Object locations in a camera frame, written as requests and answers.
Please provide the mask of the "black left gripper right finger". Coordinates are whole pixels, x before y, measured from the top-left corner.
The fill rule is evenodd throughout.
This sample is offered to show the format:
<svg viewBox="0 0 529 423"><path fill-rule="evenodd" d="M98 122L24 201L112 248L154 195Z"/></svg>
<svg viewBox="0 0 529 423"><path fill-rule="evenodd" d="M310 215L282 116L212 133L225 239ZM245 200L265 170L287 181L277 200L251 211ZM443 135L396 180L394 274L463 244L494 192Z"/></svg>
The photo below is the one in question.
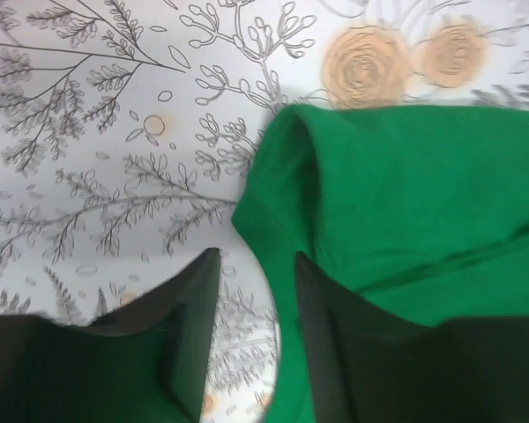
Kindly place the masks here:
<svg viewBox="0 0 529 423"><path fill-rule="evenodd" d="M319 422L529 422L529 316L409 322L295 258Z"/></svg>

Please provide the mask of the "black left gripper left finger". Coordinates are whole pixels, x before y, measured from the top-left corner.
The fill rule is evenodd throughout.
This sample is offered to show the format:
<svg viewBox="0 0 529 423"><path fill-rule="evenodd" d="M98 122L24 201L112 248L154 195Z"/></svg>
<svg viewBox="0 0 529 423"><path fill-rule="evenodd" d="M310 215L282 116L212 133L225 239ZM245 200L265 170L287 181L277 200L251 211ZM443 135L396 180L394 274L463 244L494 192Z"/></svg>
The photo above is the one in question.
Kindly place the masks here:
<svg viewBox="0 0 529 423"><path fill-rule="evenodd" d="M220 252L87 326L0 316L0 422L196 422Z"/></svg>

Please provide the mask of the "green t shirt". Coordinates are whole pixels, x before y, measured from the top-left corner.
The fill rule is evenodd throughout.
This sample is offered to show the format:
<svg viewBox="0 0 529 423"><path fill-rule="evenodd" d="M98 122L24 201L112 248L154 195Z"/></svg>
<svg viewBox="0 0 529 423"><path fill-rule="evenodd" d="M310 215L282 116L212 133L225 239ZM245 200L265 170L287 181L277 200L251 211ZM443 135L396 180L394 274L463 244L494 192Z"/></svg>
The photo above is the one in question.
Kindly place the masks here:
<svg viewBox="0 0 529 423"><path fill-rule="evenodd" d="M529 111L282 109L232 223L279 319L268 422L316 420L295 258L409 322L529 316Z"/></svg>

